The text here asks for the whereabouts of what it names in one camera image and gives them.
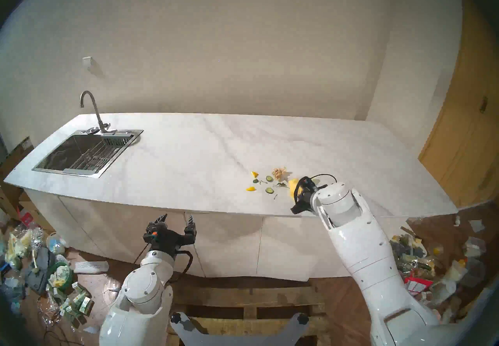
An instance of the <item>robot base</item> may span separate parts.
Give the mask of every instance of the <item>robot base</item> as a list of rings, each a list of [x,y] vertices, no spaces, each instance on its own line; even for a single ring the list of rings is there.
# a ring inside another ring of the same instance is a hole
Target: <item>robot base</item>
[[[185,346],[292,346],[308,328],[308,317],[295,314],[286,327],[275,335],[209,335],[194,327],[183,312],[172,314],[170,323]]]

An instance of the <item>beige wall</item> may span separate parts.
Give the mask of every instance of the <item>beige wall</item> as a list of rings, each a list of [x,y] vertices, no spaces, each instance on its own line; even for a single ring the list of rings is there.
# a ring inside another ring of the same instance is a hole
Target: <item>beige wall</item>
[[[101,112],[364,119],[395,1],[25,0],[0,32],[0,133],[40,143],[91,111],[85,89]]]
[[[392,31],[367,120],[388,127],[417,157],[451,82],[461,0],[396,0]]]

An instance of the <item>door handle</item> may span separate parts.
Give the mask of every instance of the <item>door handle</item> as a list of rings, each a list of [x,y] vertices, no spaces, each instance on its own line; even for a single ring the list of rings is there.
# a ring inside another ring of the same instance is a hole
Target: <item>door handle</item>
[[[481,106],[480,106],[480,112],[485,113],[485,109],[487,108],[487,103],[488,103],[488,98],[484,96],[484,98],[481,101]]]

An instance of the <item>green bowl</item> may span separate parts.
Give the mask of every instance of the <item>green bowl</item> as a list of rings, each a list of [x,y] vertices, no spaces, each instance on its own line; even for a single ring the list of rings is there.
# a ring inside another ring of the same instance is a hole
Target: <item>green bowl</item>
[[[48,283],[48,279],[50,278],[50,276],[52,274],[55,274],[55,271],[57,271],[57,268],[60,267],[60,266],[67,266],[67,264],[64,261],[59,261],[59,262],[55,263],[52,267],[50,267],[48,269],[47,283]],[[57,287],[57,288],[59,290],[61,290],[62,292],[64,292],[71,285],[71,281],[72,280],[73,280],[73,270],[70,268],[69,269],[69,275],[67,277],[66,282],[62,286]]]

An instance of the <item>red package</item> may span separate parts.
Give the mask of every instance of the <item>red package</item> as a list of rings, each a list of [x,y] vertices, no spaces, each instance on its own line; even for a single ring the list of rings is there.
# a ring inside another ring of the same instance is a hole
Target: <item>red package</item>
[[[19,209],[18,209],[18,215],[19,215],[19,218],[21,219],[21,222],[24,225],[26,225],[27,228],[33,222],[33,216],[31,216],[31,213],[28,212],[27,209],[23,209],[20,212],[19,212]]]
[[[404,279],[404,283],[409,294],[414,296],[428,289],[433,284],[433,281],[410,276]]]

